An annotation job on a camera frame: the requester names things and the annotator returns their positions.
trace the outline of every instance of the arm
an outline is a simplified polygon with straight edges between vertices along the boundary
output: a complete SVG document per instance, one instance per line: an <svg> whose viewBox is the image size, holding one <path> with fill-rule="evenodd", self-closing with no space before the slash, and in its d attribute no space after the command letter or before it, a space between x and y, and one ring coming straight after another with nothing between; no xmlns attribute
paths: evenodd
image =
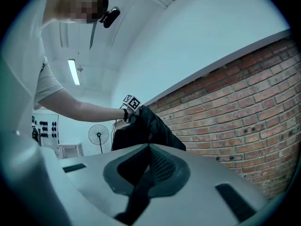
<svg viewBox="0 0 301 226"><path fill-rule="evenodd" d="M39 101L43 107L65 117L87 122L112 121L124 118L124 110L111 109L80 102L72 97L65 89Z"/></svg>

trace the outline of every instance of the standing fan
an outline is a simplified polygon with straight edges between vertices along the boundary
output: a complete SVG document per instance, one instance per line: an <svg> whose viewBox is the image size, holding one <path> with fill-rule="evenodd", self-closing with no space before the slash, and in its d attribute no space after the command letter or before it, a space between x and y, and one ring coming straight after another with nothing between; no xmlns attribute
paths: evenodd
<svg viewBox="0 0 301 226"><path fill-rule="evenodd" d="M109 138L108 129L100 124L94 125L89 130L89 140L95 145L100 145L100 150L103 153L102 144L104 144Z"/></svg>

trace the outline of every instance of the fluorescent light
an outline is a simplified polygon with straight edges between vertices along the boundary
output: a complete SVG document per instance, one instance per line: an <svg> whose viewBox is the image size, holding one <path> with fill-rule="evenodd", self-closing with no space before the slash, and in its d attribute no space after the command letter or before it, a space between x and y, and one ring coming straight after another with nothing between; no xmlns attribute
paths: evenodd
<svg viewBox="0 0 301 226"><path fill-rule="evenodd" d="M76 67L75 67L75 60L74 59L68 59L68 64L70 68L70 72L74 81L75 85L80 85L79 77L77 76Z"/></svg>

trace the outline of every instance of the black cloth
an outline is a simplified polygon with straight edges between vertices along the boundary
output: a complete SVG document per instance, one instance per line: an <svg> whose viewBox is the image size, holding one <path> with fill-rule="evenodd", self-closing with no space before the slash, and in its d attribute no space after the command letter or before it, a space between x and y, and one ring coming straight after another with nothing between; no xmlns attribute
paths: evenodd
<svg viewBox="0 0 301 226"><path fill-rule="evenodd" d="M186 146L172 134L164 122L150 108L142 106L134 124L115 132L112 150L144 143L166 145L186 151Z"/></svg>

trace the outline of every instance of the white t-shirt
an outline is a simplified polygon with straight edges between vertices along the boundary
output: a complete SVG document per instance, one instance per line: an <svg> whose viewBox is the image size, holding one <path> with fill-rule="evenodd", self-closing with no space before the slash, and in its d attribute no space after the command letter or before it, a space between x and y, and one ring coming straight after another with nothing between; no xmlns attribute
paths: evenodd
<svg viewBox="0 0 301 226"><path fill-rule="evenodd" d="M44 56L41 38L47 0L31 0L7 31L0 48L0 130L31 137L32 108L63 87Z"/></svg>

